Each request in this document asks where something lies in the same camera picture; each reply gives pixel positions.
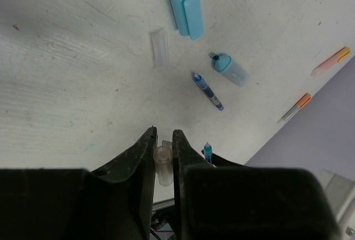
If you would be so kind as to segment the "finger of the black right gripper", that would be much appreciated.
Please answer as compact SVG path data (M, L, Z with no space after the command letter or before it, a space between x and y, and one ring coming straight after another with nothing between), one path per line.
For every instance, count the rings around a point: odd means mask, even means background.
M226 160L217 154L212 155L212 164L216 167L243 167L243 165Z

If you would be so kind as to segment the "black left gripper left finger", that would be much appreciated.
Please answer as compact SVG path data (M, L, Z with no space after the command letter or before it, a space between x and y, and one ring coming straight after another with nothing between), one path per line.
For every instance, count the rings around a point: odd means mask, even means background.
M148 239L157 129L94 171L1 170L2 239Z

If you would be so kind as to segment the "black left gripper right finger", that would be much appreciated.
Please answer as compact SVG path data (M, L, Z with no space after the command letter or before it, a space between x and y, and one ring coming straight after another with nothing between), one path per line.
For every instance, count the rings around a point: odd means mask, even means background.
M300 168L216 167L173 132L178 239L340 239L316 177Z

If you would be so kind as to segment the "blue gel pen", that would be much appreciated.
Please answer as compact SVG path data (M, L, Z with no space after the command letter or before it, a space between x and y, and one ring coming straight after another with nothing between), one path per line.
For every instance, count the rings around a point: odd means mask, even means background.
M207 96L207 98L211 101L211 103L214 105L214 107L216 107L217 110L219 110L219 111L223 111L224 110L223 104L218 99L218 97L213 92L213 90L209 87L209 85L207 84L205 79L200 74L195 73L195 72L192 73L192 78L193 78L195 84Z
M205 156L205 160L212 165L213 151L212 146L208 142L204 145L203 154Z

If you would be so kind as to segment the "light blue highlighter body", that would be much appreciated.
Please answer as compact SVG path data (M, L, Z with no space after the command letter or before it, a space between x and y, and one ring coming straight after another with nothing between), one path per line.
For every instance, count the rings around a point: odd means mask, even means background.
M224 76L237 86L245 86L250 76L244 68L225 53L210 53L211 65L214 71Z

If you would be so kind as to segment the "orange capped marker pen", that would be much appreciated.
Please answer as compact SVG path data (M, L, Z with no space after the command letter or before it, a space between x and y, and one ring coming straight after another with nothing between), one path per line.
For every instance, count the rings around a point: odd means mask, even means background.
M278 120L278 124L279 123L284 123L289 121L289 119L291 119L294 115L296 115L302 108L304 108L312 99L311 94L306 93L302 98L300 98L300 100L295 103L295 105L290 108L287 113L285 113L279 120Z

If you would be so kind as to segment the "clear gel pen cap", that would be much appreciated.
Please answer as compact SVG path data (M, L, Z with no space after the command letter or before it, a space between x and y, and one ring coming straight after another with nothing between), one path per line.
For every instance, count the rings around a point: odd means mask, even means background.
M160 28L150 33L153 63L155 68L166 67L169 64L167 32Z

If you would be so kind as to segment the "orange pink highlighter pen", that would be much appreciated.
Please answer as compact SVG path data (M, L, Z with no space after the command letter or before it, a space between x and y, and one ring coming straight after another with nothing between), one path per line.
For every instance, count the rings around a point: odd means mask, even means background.
M311 76L318 76L326 72L328 69L333 67L335 64L340 63L346 59L351 53L350 47L343 47L341 50L333 54L319 66L315 67L311 73Z

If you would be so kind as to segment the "light blue highlighter cap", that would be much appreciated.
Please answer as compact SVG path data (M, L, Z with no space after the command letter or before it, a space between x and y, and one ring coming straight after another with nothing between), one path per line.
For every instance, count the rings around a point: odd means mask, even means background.
M180 35L199 39L204 33L200 0L170 0L170 3Z

